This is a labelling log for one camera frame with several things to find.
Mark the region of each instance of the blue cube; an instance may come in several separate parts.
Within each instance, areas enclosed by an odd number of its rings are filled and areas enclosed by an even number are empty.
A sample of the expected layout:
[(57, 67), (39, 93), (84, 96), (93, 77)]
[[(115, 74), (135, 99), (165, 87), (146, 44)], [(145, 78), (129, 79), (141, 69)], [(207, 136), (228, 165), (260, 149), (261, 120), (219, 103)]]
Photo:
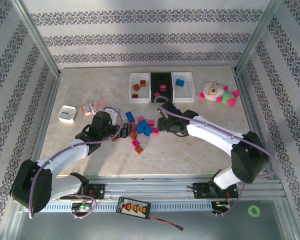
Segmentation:
[(177, 80), (175, 81), (175, 85), (178, 85), (178, 86), (183, 87), (184, 84), (185, 84), (185, 81), (183, 81), (183, 80), (181, 80), (181, 79), (177, 79)]
[(125, 113), (129, 123), (134, 123), (136, 120), (130, 111)]
[(137, 131), (137, 133), (138, 134), (141, 134), (141, 133), (143, 133), (144, 132), (144, 127), (142, 126), (142, 124), (140, 123), (140, 124), (137, 124), (137, 125), (135, 125), (135, 127), (136, 127), (136, 131)]
[(144, 135), (146, 135), (146, 136), (150, 136), (151, 135), (151, 133), (152, 133), (152, 127), (150, 127), (150, 126), (147, 126), (146, 128), (145, 128), (145, 130), (144, 130)]
[(146, 127), (148, 127), (147, 120), (145, 120), (145, 119), (141, 120), (140, 124), (142, 125), (143, 129), (146, 129)]

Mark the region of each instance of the white box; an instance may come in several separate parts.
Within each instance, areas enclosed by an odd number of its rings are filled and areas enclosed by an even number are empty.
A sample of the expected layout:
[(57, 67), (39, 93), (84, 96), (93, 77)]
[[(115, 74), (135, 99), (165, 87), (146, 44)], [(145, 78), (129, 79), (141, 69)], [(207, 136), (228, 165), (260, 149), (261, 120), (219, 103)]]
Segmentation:
[[(195, 86), (192, 72), (171, 72), (173, 103), (193, 103), (195, 101)], [(184, 81), (183, 86), (176, 85), (176, 80)]]
[[(145, 86), (140, 86), (140, 80), (145, 80)], [(133, 89), (133, 86), (138, 84), (138, 91)], [(138, 98), (132, 98), (132, 94), (138, 94)], [(151, 99), (151, 83), (150, 72), (134, 72), (130, 73), (129, 81), (129, 101), (131, 104), (149, 103)]]

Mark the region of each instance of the patterned wallpaper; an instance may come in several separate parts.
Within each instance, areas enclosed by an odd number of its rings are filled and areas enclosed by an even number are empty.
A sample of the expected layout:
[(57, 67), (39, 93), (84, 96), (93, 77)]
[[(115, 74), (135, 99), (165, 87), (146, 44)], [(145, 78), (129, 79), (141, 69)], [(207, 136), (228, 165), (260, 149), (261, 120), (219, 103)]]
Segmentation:
[(269, 0), (24, 0), (59, 68), (232, 65)]
[(32, 157), (54, 76), (8, 0), (0, 0), (0, 236), (20, 163)]
[(241, 77), (300, 232), (300, 0), (280, 4)]

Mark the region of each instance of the stuffed toy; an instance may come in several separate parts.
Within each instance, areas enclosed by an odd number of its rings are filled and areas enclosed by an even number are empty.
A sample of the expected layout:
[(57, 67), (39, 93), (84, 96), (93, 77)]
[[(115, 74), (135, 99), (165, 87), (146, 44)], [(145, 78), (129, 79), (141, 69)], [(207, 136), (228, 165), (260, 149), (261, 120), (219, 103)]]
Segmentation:
[(208, 82), (204, 85), (202, 93), (200, 93), (200, 98), (208, 99), (210, 101), (216, 101), (217, 103), (222, 103), (226, 106), (233, 107), (236, 104), (236, 99), (240, 92), (235, 90), (234, 92), (228, 91), (228, 86), (222, 87), (216, 82)]

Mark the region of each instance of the beige surface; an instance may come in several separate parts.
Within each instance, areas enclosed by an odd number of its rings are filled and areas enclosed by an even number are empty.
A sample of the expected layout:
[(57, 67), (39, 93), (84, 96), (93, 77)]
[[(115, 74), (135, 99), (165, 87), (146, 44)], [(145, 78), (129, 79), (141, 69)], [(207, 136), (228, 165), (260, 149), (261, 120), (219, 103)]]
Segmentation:
[[(228, 85), (230, 91), (237, 89), (229, 66), (64, 69), (41, 158), (63, 148), (84, 126), (91, 123), (92, 118), (83, 119), (80, 110), (80, 105), (88, 102), (104, 99), (106, 106), (121, 109), (124, 122), (127, 122), (125, 113), (128, 111), (136, 120), (139, 116), (157, 120), (160, 114), (153, 103), (129, 103), (129, 74), (172, 71), (192, 72), (194, 79), (194, 103), (178, 103), (182, 112), (193, 110), (207, 120), (233, 131), (246, 133), (249, 130), (240, 97), (233, 108), (199, 98), (201, 86), (208, 81)], [(79, 111), (74, 124), (58, 120), (57, 114), (62, 105), (74, 106)], [(62, 174), (210, 174), (231, 165), (231, 158), (226, 153), (199, 138), (177, 137), (172, 133), (160, 132), (158, 136), (150, 137), (140, 134), (137, 139), (144, 149), (140, 155), (135, 153), (130, 138), (122, 138), (103, 143), (93, 154), (73, 164)]]

